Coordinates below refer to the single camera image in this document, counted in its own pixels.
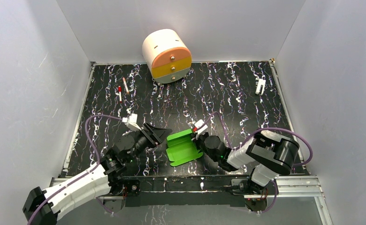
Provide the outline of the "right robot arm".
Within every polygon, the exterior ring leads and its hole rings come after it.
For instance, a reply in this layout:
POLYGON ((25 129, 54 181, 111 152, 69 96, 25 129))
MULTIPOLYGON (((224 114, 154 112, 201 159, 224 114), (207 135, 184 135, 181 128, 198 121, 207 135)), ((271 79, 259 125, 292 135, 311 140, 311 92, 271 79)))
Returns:
POLYGON ((269 130, 255 133, 238 148, 225 145, 216 135, 192 134, 191 140, 223 170, 233 172, 257 161, 247 180, 232 181, 224 189, 233 195, 260 194, 279 175, 289 175, 296 160, 299 143, 269 130))

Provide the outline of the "green paper box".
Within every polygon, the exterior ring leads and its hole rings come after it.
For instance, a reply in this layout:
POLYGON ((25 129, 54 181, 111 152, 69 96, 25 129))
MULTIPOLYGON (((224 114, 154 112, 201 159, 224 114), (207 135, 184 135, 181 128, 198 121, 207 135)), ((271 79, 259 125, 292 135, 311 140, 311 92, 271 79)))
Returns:
POLYGON ((203 153, 191 140, 192 134, 193 132, 191 129, 186 129, 167 137, 166 154, 168 156, 170 166, 177 167, 203 156, 203 153))

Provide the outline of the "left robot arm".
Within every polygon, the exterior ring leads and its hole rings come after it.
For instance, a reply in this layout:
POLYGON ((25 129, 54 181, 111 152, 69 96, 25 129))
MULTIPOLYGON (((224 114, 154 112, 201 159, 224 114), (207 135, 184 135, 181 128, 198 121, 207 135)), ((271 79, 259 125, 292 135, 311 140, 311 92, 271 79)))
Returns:
POLYGON ((155 148, 172 133, 144 123, 123 135, 98 162, 80 174, 52 187, 29 192, 22 211, 29 225, 55 225, 73 209, 103 195, 119 195, 124 189, 126 164, 148 148, 155 148))

